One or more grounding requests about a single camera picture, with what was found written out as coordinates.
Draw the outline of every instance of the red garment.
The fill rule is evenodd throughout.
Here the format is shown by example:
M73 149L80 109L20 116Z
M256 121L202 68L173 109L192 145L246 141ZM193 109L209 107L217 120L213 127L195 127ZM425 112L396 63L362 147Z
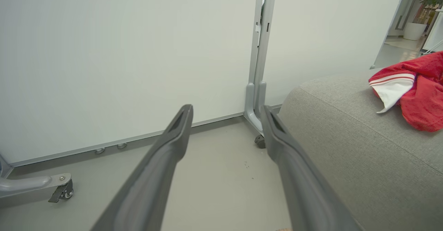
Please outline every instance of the red garment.
M385 108L386 101L392 102L393 95L398 94L406 121L418 130L434 132L443 128L442 74L443 51L439 51L386 67L372 76L369 83Z

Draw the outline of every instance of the gray sofa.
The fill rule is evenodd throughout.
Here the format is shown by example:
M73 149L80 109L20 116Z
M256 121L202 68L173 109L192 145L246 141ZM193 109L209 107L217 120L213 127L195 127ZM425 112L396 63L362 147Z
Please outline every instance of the gray sofa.
M304 83L280 118L367 231L443 230L443 133L413 129L369 88L374 70Z

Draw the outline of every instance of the rolling whiteboard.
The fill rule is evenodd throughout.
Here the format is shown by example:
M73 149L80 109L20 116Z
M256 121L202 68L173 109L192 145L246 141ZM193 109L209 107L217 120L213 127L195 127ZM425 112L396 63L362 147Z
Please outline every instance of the rolling whiteboard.
M0 0L0 154L18 163L244 111L256 0Z
M266 104L301 83L374 64L400 0L275 0Z

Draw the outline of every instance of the plant pot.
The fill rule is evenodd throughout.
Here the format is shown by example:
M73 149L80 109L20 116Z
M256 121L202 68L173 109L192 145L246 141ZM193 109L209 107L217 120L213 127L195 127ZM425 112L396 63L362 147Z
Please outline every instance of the plant pot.
M425 24L406 23L403 38L414 41L419 40L424 32L424 29L426 29L426 26L427 25Z

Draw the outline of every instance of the black caster wheel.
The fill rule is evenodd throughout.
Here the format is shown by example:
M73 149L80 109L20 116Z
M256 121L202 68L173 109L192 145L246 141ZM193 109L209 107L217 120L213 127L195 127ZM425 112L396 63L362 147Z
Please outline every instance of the black caster wheel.
M258 135L254 142L257 144L258 148L264 149L266 146L264 145L264 137L262 135Z

